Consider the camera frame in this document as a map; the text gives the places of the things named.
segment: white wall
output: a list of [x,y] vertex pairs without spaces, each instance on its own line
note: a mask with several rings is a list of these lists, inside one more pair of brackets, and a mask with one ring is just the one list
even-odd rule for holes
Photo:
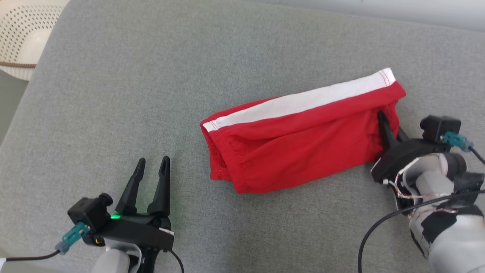
[[485,31],[485,0],[249,0]]

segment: black cable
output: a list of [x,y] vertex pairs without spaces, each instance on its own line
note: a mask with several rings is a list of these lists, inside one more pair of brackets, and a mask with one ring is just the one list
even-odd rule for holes
[[478,160],[485,164],[485,159],[477,152],[477,150],[475,150],[474,147],[469,147],[468,149],[478,158]]
[[472,195],[472,194],[480,194],[480,193],[485,193],[485,189],[476,190],[476,191],[470,191],[470,192],[464,192],[464,193],[458,193],[458,194],[452,194],[452,195],[448,195],[448,196],[439,197],[439,198],[436,198],[436,199],[433,199],[433,200],[429,200],[429,201],[423,202],[423,203],[418,204],[418,205],[410,206],[408,208],[404,208],[404,209],[401,209],[401,210],[398,210],[398,211],[394,211],[393,213],[387,214],[386,216],[384,216],[383,218],[381,218],[379,221],[377,221],[367,231],[366,235],[364,236],[364,239],[362,239],[362,242],[360,243],[359,256],[358,256],[358,260],[357,260],[358,273],[362,273],[362,253],[364,251],[364,245],[365,245],[367,239],[371,235],[372,231],[374,231],[385,220],[387,220],[389,218],[392,218],[392,217],[394,217],[396,215],[400,215],[401,213],[408,212],[408,211],[413,210],[415,208],[422,207],[422,206],[425,206],[425,205],[429,205],[429,204],[432,204],[432,203],[436,203],[436,202],[439,202],[439,201],[443,201],[443,200],[447,200],[447,199],[455,199],[455,198],[460,198],[460,197],[464,197],[464,196],[468,196],[468,195]]
[[173,252],[172,250],[169,250],[168,252],[172,253],[172,255],[175,257],[175,259],[177,259],[178,261],[178,264],[180,265],[180,269],[182,269],[182,273],[185,272],[184,268],[183,268],[183,264],[182,264],[182,260],[177,256],[177,254],[175,254],[175,252]]
[[39,256],[39,257],[11,257],[11,258],[6,258],[6,262],[16,262],[16,261],[39,261],[39,260],[45,260],[52,258],[59,254],[59,250],[56,250],[56,252],[51,253],[46,256]]

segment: gray floor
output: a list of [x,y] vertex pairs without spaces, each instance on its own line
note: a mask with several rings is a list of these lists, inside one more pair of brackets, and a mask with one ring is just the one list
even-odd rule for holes
[[28,83],[0,70],[0,145]]

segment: perforated plastic basket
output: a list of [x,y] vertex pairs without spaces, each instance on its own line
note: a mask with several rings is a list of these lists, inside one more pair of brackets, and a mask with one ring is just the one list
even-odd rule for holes
[[69,0],[0,0],[0,69],[29,80]]

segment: red shorts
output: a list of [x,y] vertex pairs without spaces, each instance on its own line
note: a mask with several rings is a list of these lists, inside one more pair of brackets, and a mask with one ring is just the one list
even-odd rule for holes
[[210,178],[238,193],[291,188],[372,162],[383,146],[377,112],[395,134],[405,91],[390,68],[357,80],[243,104],[201,122]]

